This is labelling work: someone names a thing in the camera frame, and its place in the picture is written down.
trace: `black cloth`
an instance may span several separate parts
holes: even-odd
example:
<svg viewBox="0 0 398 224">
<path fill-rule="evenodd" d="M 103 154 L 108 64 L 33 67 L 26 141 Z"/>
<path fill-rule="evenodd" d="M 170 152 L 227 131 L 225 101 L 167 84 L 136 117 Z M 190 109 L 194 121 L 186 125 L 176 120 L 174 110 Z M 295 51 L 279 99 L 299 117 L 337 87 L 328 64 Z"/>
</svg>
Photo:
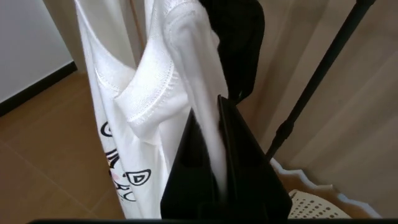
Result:
<svg viewBox="0 0 398 224">
<path fill-rule="evenodd" d="M 220 55 L 229 99 L 239 103 L 251 94 L 264 36 L 264 13 L 256 0 L 199 0 L 220 38 Z"/>
</svg>

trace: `brown tile floor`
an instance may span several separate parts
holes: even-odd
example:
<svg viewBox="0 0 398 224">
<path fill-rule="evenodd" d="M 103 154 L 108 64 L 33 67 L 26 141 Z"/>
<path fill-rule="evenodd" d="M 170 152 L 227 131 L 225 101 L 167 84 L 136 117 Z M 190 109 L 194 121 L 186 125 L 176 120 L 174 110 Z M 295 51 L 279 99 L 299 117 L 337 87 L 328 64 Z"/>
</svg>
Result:
<svg viewBox="0 0 398 224">
<path fill-rule="evenodd" d="M 124 218 L 97 135 L 86 75 L 0 118 L 0 223 Z"/>
</svg>

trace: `perforated plastic basket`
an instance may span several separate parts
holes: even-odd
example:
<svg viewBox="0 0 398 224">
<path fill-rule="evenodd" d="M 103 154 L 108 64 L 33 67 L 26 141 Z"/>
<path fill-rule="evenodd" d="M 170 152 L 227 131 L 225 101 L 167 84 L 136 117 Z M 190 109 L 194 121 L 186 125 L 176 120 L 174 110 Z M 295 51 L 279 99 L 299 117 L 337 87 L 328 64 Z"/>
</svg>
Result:
<svg viewBox="0 0 398 224">
<path fill-rule="evenodd" d="M 351 218 L 337 206 L 316 195 L 298 190 L 289 193 L 293 206 L 289 218 Z"/>
</svg>

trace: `metal rod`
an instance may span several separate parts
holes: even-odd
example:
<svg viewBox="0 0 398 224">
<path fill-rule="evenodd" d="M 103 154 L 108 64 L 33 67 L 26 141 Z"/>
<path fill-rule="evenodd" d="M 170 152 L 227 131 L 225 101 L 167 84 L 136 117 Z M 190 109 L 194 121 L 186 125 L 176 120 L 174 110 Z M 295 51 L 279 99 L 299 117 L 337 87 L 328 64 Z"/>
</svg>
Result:
<svg viewBox="0 0 398 224">
<path fill-rule="evenodd" d="M 337 56 L 347 43 L 351 34 L 354 32 L 355 28 L 361 22 L 365 13 L 372 6 L 375 0 L 357 0 L 348 17 L 344 21 L 340 30 L 330 44 L 326 54 L 323 56 L 321 62 L 319 63 L 317 69 L 312 75 L 310 81 L 302 92 L 300 98 L 297 100 L 293 110 L 290 112 L 288 118 L 279 126 L 276 131 L 275 138 L 272 140 L 271 146 L 266 153 L 266 159 L 270 161 L 274 157 L 277 150 L 281 147 L 283 142 L 290 136 L 293 131 L 294 123 L 300 116 L 300 113 L 305 108 L 305 105 L 310 100 L 311 96 L 318 88 L 319 84 L 325 77 L 329 68 L 336 60 Z"/>
</svg>

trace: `white fabric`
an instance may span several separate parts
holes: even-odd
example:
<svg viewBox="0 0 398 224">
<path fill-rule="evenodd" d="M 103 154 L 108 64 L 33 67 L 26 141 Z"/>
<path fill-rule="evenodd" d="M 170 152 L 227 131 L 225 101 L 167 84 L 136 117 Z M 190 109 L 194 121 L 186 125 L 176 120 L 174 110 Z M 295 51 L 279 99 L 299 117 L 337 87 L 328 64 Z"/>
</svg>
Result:
<svg viewBox="0 0 398 224">
<path fill-rule="evenodd" d="M 125 2 L 75 2 L 98 132 L 126 218 L 160 218 L 191 106 L 225 187 L 216 97 L 227 87 L 205 9 L 195 0 L 146 1 L 148 40 L 136 66 L 137 43 L 118 14 Z"/>
</svg>

